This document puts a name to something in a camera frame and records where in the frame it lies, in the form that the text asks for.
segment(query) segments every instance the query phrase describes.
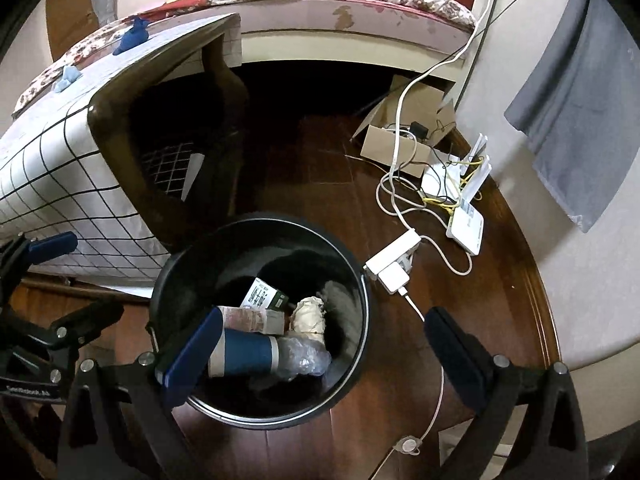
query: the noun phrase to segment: mattress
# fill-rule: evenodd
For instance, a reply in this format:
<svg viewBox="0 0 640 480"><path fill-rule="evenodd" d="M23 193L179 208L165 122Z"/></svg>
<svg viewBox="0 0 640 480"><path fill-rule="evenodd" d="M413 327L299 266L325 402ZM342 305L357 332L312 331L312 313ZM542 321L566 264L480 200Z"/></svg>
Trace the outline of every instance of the mattress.
<svg viewBox="0 0 640 480"><path fill-rule="evenodd" d="M213 7L237 5L249 2L269 0L174 0L155 9L141 12L139 16L154 22L167 18L190 14ZM347 0L366 2L374 6L396 7L405 12L446 22L466 33L471 33L476 20L465 6L455 0ZM108 23L93 34L76 43L64 56L37 76L23 92L15 105L13 117L16 118L35 98L45 91L62 75L66 65L79 65L100 50L120 40L133 22L133 16Z"/></svg>

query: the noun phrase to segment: wooden floor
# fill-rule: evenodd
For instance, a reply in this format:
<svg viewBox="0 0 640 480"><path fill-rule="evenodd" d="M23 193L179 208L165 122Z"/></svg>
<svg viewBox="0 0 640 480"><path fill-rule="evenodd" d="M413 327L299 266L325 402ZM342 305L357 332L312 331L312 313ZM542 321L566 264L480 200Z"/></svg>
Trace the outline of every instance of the wooden floor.
<svg viewBox="0 0 640 480"><path fill-rule="evenodd" d="M238 212L273 210L306 218L340 238L363 262L402 234L400 222L383 214L374 200L382 172L344 156L357 153L348 142L357 120L307 116L267 123L253 128L248 142ZM540 313L532 308L526 278L531 269L525 268L530 255L518 252L522 247L514 244L517 233L506 225L508 215L490 217L494 191L486 190L478 205L485 214L486 235L471 275L454 275L431 246L423 245L415 255L409 292L423 311L434 305L448 308L490 352L541 367L549 352L557 350L548 350ZM433 237L455 267L466 268L463 251L445 238L435 219L413 213L408 220ZM398 438L425 431L436 406L440 366L411 308L379 286L373 289L377 305L362 376L330 412L289 430L247 431L226 427L188 406L174 411L216 478L366 479ZM12 299L16 310L42 325L86 303L26 288ZM103 364L133 361L150 349L146 320L146 308L127 306L122 320L88 352ZM469 416L447 384L440 416L420 456L395 454L379 478L429 478L438 467L438 430Z"/></svg>

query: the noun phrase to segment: black cable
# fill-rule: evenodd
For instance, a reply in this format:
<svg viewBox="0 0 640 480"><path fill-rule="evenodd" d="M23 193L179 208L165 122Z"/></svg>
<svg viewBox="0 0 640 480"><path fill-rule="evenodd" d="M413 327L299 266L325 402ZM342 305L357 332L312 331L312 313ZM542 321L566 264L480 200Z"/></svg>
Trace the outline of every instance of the black cable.
<svg viewBox="0 0 640 480"><path fill-rule="evenodd" d="M486 24L486 27L481 30L480 32L478 32L477 36L480 36L483 32L485 32L486 30L489 29L489 27L491 27L508 9L511 8L511 6L513 4L515 4L518 0L513 0L509 5L507 5L503 10L500 11L500 13L498 13L498 15L492 19L489 23ZM424 72L422 72L418 77L425 75L429 70L432 70L434 66L439 65L440 63L447 61L449 59L451 59L452 57L454 57L457 53L459 53L462 49L464 48L464 46L461 46L459 49L457 49L455 52L452 52L451 54L449 54L446 58L444 58L442 61L437 62L436 64L432 65L430 68L428 68L427 70L425 70ZM397 90L403 90L405 89L407 86L409 86L411 84L411 82L409 81L408 83L404 83L401 84L399 86L397 86L396 88L392 88L390 90L388 90L387 92L385 92L384 94L382 94L380 97L376 97L373 101L371 101L370 103L364 105L362 108L360 108L359 110L357 110L353 115L355 116L359 116L361 113L365 112L366 110L369 110L371 107L377 105L380 101L382 101L382 99L388 97L388 95L392 94L393 92L397 91Z"/></svg>

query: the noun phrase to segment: black trash bin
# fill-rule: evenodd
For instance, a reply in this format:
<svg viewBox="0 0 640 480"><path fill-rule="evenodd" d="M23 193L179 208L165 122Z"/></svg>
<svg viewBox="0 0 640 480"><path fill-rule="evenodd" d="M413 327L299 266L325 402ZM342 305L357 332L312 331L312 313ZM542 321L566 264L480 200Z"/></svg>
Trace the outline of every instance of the black trash bin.
<svg viewBox="0 0 640 480"><path fill-rule="evenodd" d="M371 293L362 265L338 240L305 221L276 214L239 218L169 259L150 304L159 349L213 305L238 306L258 277L292 303L328 282L337 291L326 312L332 364L320 378L299 376L264 389L249 377L203 377L188 403L212 418L255 430L306 422L343 398L356 380L369 335Z"/></svg>

